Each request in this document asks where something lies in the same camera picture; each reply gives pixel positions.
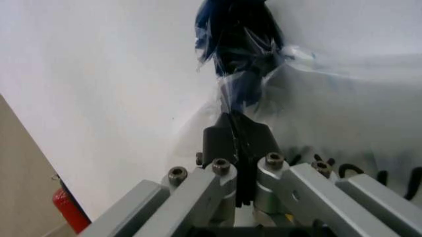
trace white backdrop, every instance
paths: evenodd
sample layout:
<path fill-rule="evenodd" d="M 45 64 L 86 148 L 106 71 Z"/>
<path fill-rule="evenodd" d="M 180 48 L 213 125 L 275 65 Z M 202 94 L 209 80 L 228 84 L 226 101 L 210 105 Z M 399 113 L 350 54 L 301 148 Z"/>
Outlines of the white backdrop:
<path fill-rule="evenodd" d="M 211 63 L 196 72 L 200 4 L 0 2 L 0 93 L 91 219 L 141 179 L 161 179 L 175 134 L 215 90 Z M 315 52 L 422 51 L 416 0 L 268 5 L 287 41 Z"/>

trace transparent plastic film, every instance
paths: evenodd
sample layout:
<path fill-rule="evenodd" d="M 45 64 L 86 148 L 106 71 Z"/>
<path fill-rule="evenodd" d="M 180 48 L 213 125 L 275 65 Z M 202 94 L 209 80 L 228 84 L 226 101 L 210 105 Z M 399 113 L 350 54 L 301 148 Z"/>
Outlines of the transparent plastic film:
<path fill-rule="evenodd" d="M 281 63 L 281 32 L 262 0 L 205 0 L 195 21 L 200 65 L 214 61 L 223 110 L 243 111 Z"/>

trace plastic wrap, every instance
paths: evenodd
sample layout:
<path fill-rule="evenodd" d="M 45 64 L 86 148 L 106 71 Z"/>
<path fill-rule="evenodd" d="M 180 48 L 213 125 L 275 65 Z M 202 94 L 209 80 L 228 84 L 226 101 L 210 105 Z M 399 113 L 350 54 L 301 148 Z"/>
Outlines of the plastic wrap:
<path fill-rule="evenodd" d="M 310 162 L 315 153 L 376 178 L 404 196 L 412 171 L 422 166 L 422 55 L 333 58 L 299 47 L 263 88 L 257 110 L 281 150 Z M 412 200 L 422 205 L 419 192 Z"/>
<path fill-rule="evenodd" d="M 345 163 L 374 178 L 386 171 L 387 186 L 405 196 L 412 172 L 422 166 L 422 56 L 340 57 L 283 47 L 263 1 L 239 4 L 207 0 L 198 13 L 199 61 L 214 60 L 223 99 L 192 118 L 195 128 L 186 125 L 176 150 L 195 141 L 195 149 L 183 149 L 187 162 L 201 151 L 188 138 L 199 138 L 191 132 L 210 126 L 222 103 L 223 111 L 269 125 L 287 160 L 301 155 L 300 162 L 311 162 L 319 154 L 336 160 L 335 171 Z M 200 127 L 203 119 L 207 126 Z M 422 206 L 421 192 L 412 202 Z"/>
<path fill-rule="evenodd" d="M 213 59 L 225 111 L 261 97 L 262 78 L 280 64 L 281 32 L 263 0 L 205 0 L 195 21 L 200 65 Z"/>

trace metal linkage arm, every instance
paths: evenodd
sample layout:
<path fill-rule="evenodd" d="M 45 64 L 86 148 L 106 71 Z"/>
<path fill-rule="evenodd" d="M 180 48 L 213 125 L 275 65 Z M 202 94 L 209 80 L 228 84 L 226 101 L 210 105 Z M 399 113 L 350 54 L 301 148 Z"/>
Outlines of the metal linkage arm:
<path fill-rule="evenodd" d="M 281 209 L 304 226 L 319 220 L 338 236 L 398 236 L 307 163 L 274 167 L 262 158 L 257 164 L 257 181 L 272 190 Z"/>
<path fill-rule="evenodd" d="M 336 185 L 401 236 L 422 236 L 422 211 L 370 176 L 359 174 Z"/>

